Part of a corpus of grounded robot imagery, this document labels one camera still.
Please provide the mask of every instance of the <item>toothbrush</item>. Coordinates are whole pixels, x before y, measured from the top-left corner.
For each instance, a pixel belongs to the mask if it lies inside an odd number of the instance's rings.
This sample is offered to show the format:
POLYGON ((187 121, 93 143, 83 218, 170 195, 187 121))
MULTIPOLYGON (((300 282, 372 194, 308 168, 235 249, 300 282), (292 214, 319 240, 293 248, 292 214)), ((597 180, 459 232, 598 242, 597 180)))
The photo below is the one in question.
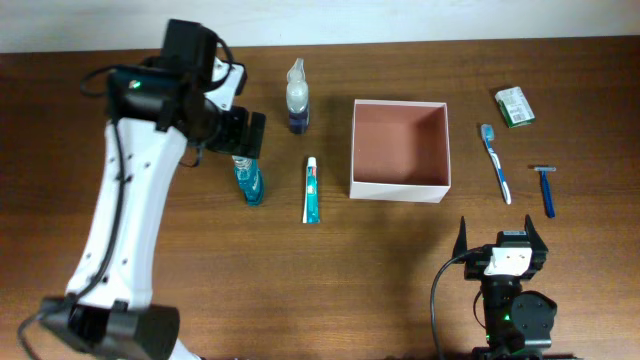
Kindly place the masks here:
POLYGON ((493 166, 496 168, 496 173, 498 174, 498 179, 500 180, 500 188, 502 188, 502 195, 504 196, 504 202, 507 205, 511 204, 511 193, 509 193, 509 186, 507 186, 507 180, 504 178, 504 173, 502 172, 502 167, 500 167, 500 160, 498 160, 498 155, 493 148, 491 147, 491 141, 495 139, 495 134, 493 133, 493 127, 488 124, 484 124, 480 127, 480 133, 482 134, 482 141, 484 141, 484 145, 487 147, 487 151, 489 152, 489 156, 491 157, 491 161, 493 161, 493 166))

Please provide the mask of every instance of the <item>razor head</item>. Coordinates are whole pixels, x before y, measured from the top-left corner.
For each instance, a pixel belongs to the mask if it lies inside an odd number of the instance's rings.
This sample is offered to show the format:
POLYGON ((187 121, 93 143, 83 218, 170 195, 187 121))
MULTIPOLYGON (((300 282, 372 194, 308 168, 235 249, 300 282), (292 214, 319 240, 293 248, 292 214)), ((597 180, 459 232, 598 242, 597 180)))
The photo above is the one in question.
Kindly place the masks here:
POLYGON ((556 171, 556 168, 555 166, 534 166, 533 170, 548 172, 548 171, 556 171))
POLYGON ((493 126, 489 124, 483 124, 480 127, 480 133, 482 134, 482 138, 487 141, 493 141, 495 139, 495 134, 493 133, 493 126))

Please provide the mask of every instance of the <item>wooden table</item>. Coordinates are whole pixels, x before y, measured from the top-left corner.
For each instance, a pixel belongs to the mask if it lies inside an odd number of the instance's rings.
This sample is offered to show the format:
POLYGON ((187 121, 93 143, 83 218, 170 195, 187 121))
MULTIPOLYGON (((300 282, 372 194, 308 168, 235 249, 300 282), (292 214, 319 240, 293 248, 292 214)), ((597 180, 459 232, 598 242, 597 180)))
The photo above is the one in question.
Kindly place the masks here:
MULTIPOLYGON (((104 161, 104 100, 81 76, 156 51, 0 55, 0 348, 45 295, 62 294, 87 238, 104 161)), ((249 82, 236 104, 267 114, 264 204, 249 208, 231 160, 207 153, 179 168, 154 263, 154 303, 182 317, 181 339, 208 358, 431 357, 429 290, 451 256, 460 216, 470 246, 522 229, 550 254, 526 289, 559 306, 549 353, 589 359, 640 354, 640 37, 458 41, 234 49, 249 82), (304 57, 308 133, 287 129, 286 72, 304 57), (533 125, 508 129, 494 89, 521 86, 533 125), (453 186, 440 204, 349 200, 354 99, 448 104, 453 186), (493 124, 511 187, 507 206, 478 124, 493 124), (300 223, 303 168, 319 164, 322 224, 300 223), (556 219, 544 215, 548 163, 556 219)), ((485 342, 462 267, 441 279, 445 349, 485 342)), ((74 354, 39 327, 47 359, 74 354)))

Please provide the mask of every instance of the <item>product label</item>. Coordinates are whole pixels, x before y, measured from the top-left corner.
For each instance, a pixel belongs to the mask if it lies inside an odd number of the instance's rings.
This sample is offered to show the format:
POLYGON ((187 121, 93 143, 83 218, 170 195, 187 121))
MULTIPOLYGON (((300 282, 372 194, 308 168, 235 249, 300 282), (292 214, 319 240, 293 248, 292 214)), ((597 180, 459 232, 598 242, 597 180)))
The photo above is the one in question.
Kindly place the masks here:
POLYGON ((260 174, 258 174, 258 172, 256 171, 256 176, 255 180, 253 182, 253 186, 251 186, 251 190, 253 191, 257 191, 258 190, 258 184, 260 183, 260 174))
POLYGON ((514 125, 535 118, 520 87, 499 91, 496 94, 496 101, 504 107, 509 116, 509 120, 511 120, 514 125))
POLYGON ((527 235, 526 231, 503 231, 505 235, 527 235))
POLYGON ((307 186, 307 194, 309 195, 313 195, 316 192, 315 179, 316 179, 316 168, 315 167, 307 168, 307 182, 309 183, 309 185, 307 186))

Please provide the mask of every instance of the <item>blue razor handle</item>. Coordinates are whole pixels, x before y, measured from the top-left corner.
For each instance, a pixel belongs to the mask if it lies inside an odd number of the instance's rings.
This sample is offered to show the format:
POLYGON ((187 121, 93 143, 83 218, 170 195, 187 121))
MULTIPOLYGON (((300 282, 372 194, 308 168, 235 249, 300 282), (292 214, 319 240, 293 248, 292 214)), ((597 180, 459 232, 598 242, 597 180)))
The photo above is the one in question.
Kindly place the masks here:
POLYGON ((547 172, 540 172, 540 182, 542 183, 542 195, 544 196, 544 207, 547 210, 547 216, 551 219, 556 217, 556 211, 553 209, 553 198, 551 197, 551 186, 547 179, 547 172))

